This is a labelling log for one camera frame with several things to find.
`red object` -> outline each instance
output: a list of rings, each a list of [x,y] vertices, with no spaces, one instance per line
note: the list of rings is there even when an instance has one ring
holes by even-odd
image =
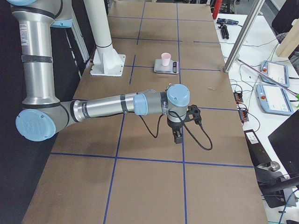
[[[222,0],[217,0],[214,6],[214,10],[213,10],[213,20],[215,20],[217,18],[217,15],[219,13],[219,9],[221,7],[222,4]]]

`white table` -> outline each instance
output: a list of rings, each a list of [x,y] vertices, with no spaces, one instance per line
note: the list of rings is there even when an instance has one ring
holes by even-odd
[[[218,14],[218,18],[225,18],[225,19],[232,19],[239,21],[239,25],[243,25],[246,19],[246,15],[236,15],[236,14]],[[219,38],[219,41],[221,43],[221,50],[223,53],[223,56],[225,58],[225,61],[227,57],[229,56],[229,53],[231,52],[231,49],[233,48],[233,44],[228,43],[235,43],[239,32],[241,31],[240,26],[230,26],[228,25],[228,32],[229,32],[229,39],[222,39],[220,30],[218,28],[219,24],[216,24],[215,20],[215,27],[217,31],[217,35]],[[239,58],[243,60],[244,62],[250,64],[250,65],[259,65],[262,61],[267,60],[269,56],[271,55],[272,50],[276,47],[278,44],[278,41],[276,40],[276,37],[274,33],[272,32],[271,28],[269,27],[267,21],[265,18],[261,15],[259,15],[253,26],[250,29],[250,32],[248,36],[245,39],[244,45],[261,45],[268,43],[266,45],[260,46],[260,47],[252,47],[252,46],[242,46],[240,52],[239,52]],[[278,57],[275,53],[273,55],[272,61],[278,62],[278,61],[285,61],[288,58],[281,58]],[[296,73],[295,69],[293,68],[292,64],[289,61],[282,62],[288,66],[289,70],[289,76],[290,77],[298,77],[298,74]],[[229,78],[233,79],[231,80],[231,84],[235,84],[237,82],[238,85],[242,87],[243,90],[252,90],[252,88],[247,85],[246,83],[241,81],[241,76],[239,74],[239,68],[241,63],[235,62],[229,71]],[[250,70],[245,65],[241,68],[241,74],[242,74],[242,80],[249,83],[250,85],[254,86],[256,80],[257,83],[261,83],[261,78],[258,77],[258,73]],[[291,79],[290,80],[290,90],[294,92],[299,92],[299,80]],[[296,100],[296,98],[290,94],[288,94],[288,97],[290,100]],[[288,116],[282,116],[282,115],[273,115],[273,114],[267,114],[264,113],[259,105],[259,102],[257,100],[257,94],[256,94],[256,88],[254,88],[252,92],[252,96],[250,98],[250,92],[246,91],[243,93],[243,100],[244,104],[246,106],[249,106],[249,112],[252,113],[254,116],[256,116],[260,123],[261,127],[256,132],[256,135],[258,136],[259,140],[261,141],[263,147],[267,151],[269,157],[273,161],[277,161],[280,165],[281,162],[276,156],[269,140],[268,136],[279,126],[281,125]],[[292,103],[293,110],[296,111],[298,103]],[[255,118],[249,115],[249,122],[244,123],[243,129],[249,130],[253,129],[256,130],[258,128],[258,122]],[[285,168],[281,165],[280,171],[282,174],[286,174]],[[266,214],[268,217],[268,220],[271,222],[278,222],[280,218],[280,213],[278,211],[283,210],[283,207],[278,207],[271,209],[266,201],[264,201],[264,207],[266,210]],[[288,207],[286,209],[286,213],[284,214],[284,218],[282,220],[282,223],[286,223],[287,219],[299,221],[299,203],[297,203],[297,207]]]

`black tool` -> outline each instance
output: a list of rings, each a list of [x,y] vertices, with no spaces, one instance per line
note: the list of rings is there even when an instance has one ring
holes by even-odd
[[[222,36],[222,38],[228,40],[228,39],[229,39],[228,28],[227,28],[227,26],[224,24],[224,22],[221,22],[221,23],[220,23],[219,28],[220,28],[220,31],[221,31],[221,36]]]

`blue cable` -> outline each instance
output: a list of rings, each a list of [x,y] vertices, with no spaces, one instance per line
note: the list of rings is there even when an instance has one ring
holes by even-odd
[[[289,203],[289,200],[290,200],[290,198],[292,197],[292,195],[295,194],[296,191],[298,191],[298,189],[295,190],[295,191],[293,191],[293,192],[290,194],[290,196],[288,197],[288,200],[286,200],[285,207],[284,207],[284,210],[283,210],[282,213],[281,213],[281,216],[280,216],[280,219],[279,219],[278,224],[281,224],[281,220],[282,220],[282,217],[284,216],[285,209],[286,209],[286,207],[287,207],[287,205],[288,205],[288,203]]]

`robotic arm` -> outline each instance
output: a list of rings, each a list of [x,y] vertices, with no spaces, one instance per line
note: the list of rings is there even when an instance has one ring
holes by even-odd
[[[167,115],[167,124],[172,128],[176,143],[182,142],[180,130],[185,122],[194,120],[202,128],[200,111],[195,105],[188,106],[190,92],[181,84],[170,85],[163,92],[145,91],[96,100],[60,102],[54,90],[50,26],[72,26],[71,0],[8,2],[12,4],[13,16],[19,21],[21,35],[27,97],[22,102],[24,110],[16,118],[16,127],[25,138],[43,141],[76,122],[128,112]],[[102,74],[111,74],[114,68],[119,71],[118,66],[123,67],[124,61],[112,47],[104,2],[84,2],[97,44],[99,64],[95,70]],[[100,31],[95,28],[95,13],[102,15]]]

